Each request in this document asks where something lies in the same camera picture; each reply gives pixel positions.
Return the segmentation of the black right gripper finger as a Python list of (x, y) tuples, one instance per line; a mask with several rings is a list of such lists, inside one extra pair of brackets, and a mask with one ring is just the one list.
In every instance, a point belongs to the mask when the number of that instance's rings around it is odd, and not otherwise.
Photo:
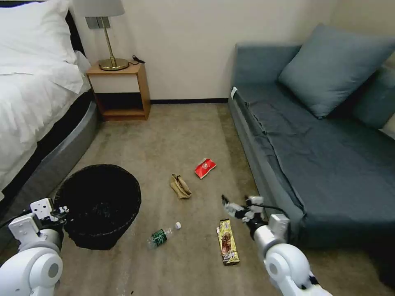
[(246, 213), (245, 216), (262, 216), (264, 209), (264, 197), (245, 196)]
[(239, 220), (245, 220), (245, 215), (247, 213), (246, 207), (238, 205), (236, 203), (231, 203), (225, 195), (221, 195), (221, 201), (226, 213)]

